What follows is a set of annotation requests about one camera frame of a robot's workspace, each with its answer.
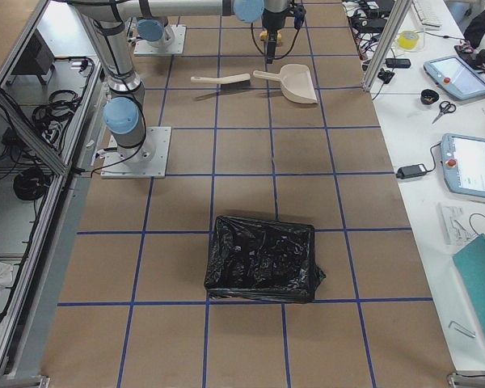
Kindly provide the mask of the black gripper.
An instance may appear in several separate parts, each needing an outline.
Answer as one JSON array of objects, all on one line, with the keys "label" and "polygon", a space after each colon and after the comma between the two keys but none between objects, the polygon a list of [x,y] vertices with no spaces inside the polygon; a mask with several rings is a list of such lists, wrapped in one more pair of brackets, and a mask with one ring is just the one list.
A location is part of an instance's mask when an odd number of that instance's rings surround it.
[{"label": "black gripper", "polygon": [[276,57],[278,31],[285,25],[286,9],[270,11],[265,8],[262,16],[262,24],[267,32],[264,56],[267,64],[272,64]]}]

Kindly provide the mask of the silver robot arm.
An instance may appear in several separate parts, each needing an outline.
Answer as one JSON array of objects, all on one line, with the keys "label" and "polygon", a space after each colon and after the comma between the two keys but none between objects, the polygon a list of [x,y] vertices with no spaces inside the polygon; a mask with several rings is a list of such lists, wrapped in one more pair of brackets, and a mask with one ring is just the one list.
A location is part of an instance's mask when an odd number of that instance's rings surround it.
[{"label": "silver robot arm", "polygon": [[278,31],[293,16],[293,1],[68,1],[82,20],[86,33],[107,75],[113,96],[145,94],[133,66],[125,23],[131,18],[166,21],[169,16],[236,16],[244,23],[261,19],[267,32],[264,57],[276,60]]},{"label": "silver robot arm", "polygon": [[175,42],[175,33],[167,17],[137,20],[137,33],[142,40],[156,48],[164,48]]}]

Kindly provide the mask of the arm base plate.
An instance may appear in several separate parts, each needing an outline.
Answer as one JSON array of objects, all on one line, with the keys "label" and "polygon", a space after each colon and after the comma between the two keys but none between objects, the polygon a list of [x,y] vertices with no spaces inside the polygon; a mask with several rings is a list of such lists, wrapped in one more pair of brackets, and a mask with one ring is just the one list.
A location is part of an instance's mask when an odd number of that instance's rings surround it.
[{"label": "arm base plate", "polygon": [[120,148],[105,155],[105,168],[100,170],[104,179],[164,178],[167,170],[171,127],[148,127],[141,150],[132,158],[136,148],[127,154]]},{"label": "arm base plate", "polygon": [[186,27],[184,25],[170,24],[173,32],[175,33],[175,42],[170,46],[164,48],[156,48],[149,45],[145,40],[140,37],[135,44],[134,55],[137,57],[150,57],[150,56],[171,56],[179,55],[183,53]]}]

